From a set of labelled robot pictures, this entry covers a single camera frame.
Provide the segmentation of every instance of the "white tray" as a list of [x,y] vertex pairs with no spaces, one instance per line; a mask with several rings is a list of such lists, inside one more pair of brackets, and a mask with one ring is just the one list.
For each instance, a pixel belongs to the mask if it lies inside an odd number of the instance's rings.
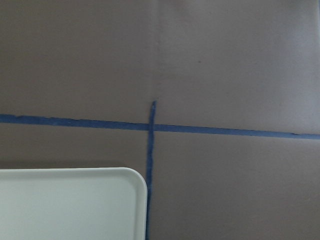
[[143,240],[147,188],[130,168],[0,170],[0,240]]

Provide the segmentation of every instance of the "blue tape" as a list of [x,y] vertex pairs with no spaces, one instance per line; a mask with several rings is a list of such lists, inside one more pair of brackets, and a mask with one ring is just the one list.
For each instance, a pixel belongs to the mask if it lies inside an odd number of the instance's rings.
[[150,116],[149,116],[149,128],[148,128],[148,145],[147,145],[147,159],[146,159],[146,186],[147,186],[147,203],[146,203],[146,224],[145,224],[145,239],[150,239],[150,207],[152,196],[152,173],[153,173],[153,151],[155,143],[155,116],[156,116],[156,101],[152,103]]
[[[0,123],[8,124],[28,124],[28,125],[49,125],[65,127],[82,127],[82,128],[101,128],[101,129],[123,129],[148,131],[148,123],[130,123],[122,121],[101,121],[88,119],[70,119],[58,117],[42,116],[15,116],[9,114],[0,114]],[[255,136],[269,138],[287,138],[287,139],[311,139],[320,140],[320,134],[297,134],[280,131],[260,131],[247,129],[232,129],[204,126],[181,126],[154,124],[155,132],[175,132],[175,133],[195,133],[195,134],[218,134],[218,135],[238,135],[238,136]]]

